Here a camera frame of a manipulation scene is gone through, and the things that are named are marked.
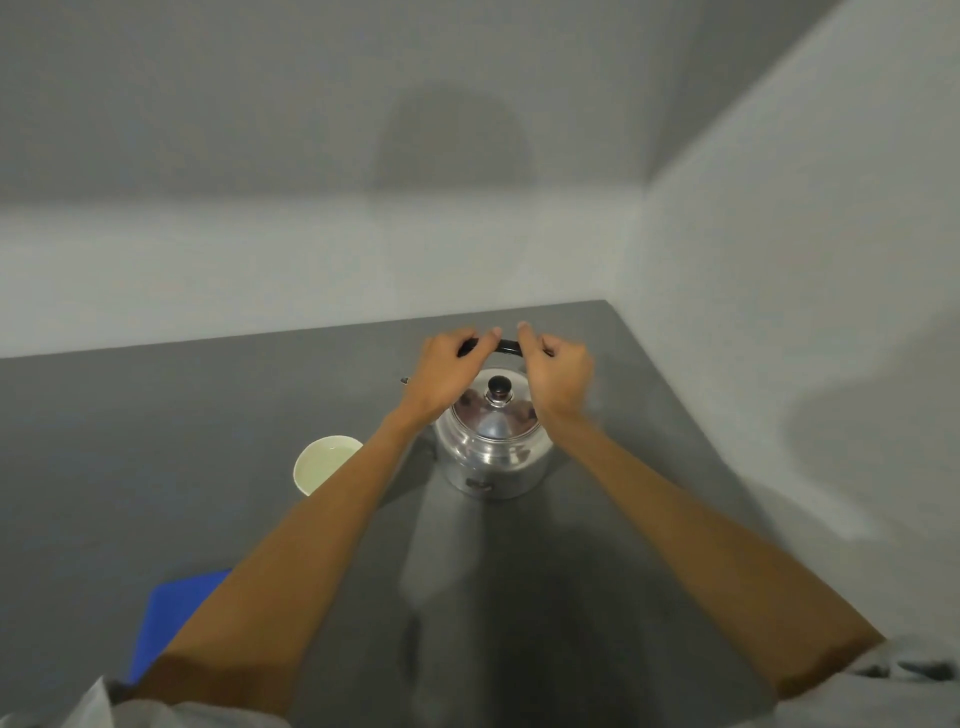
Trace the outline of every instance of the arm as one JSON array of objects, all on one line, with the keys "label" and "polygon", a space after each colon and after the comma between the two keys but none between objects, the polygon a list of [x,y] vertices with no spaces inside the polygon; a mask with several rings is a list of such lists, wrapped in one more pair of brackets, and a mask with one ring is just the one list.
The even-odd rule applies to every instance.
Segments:
[{"label": "arm", "polygon": [[499,329],[457,358],[463,328],[427,339],[399,408],[364,447],[244,559],[182,627],[133,692],[282,716],[300,662],[407,445],[459,397]]},{"label": "arm", "polygon": [[[829,586],[784,551],[681,490],[581,414],[593,372],[586,348],[518,339],[540,421],[584,465],[660,553],[686,590],[779,697],[809,690],[883,637]],[[546,347],[555,354],[543,354]]]}]

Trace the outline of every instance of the kettle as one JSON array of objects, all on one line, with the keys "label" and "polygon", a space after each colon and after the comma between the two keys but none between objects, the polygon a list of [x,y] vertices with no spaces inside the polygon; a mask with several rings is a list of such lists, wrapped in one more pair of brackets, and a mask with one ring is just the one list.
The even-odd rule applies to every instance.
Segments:
[{"label": "kettle", "polygon": [[[458,356],[476,344],[477,339],[467,340]],[[522,356],[516,341],[501,340],[496,350]],[[522,496],[546,475],[553,443],[537,419],[530,383],[520,372],[482,370],[433,426],[441,472],[470,496]]]}]

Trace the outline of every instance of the blue object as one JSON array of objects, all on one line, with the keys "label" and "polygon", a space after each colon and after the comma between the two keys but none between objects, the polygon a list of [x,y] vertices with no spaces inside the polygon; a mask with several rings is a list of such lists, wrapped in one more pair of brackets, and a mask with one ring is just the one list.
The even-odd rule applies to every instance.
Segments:
[{"label": "blue object", "polygon": [[135,685],[204,599],[227,578],[229,569],[160,584],[150,594],[140,625],[128,680]]}]

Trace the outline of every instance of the shirt sleeve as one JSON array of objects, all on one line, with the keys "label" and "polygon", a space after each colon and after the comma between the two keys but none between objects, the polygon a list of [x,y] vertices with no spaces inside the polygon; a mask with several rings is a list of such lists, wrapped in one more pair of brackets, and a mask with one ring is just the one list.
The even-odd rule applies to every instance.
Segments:
[{"label": "shirt sleeve", "polygon": [[290,728],[283,718],[200,703],[168,706],[155,700],[114,704],[113,686],[103,678],[86,692],[69,716],[36,723],[24,716],[0,718],[0,728]]},{"label": "shirt sleeve", "polygon": [[780,703],[776,728],[956,728],[956,645],[919,637],[871,650],[823,685]]}]

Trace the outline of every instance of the white bowl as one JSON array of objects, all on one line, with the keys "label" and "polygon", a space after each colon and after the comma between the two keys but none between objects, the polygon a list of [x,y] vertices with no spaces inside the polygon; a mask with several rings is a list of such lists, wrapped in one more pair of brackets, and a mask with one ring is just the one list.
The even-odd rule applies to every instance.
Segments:
[{"label": "white bowl", "polygon": [[310,443],[294,463],[294,482],[300,492],[309,496],[362,447],[347,435],[329,435]]}]

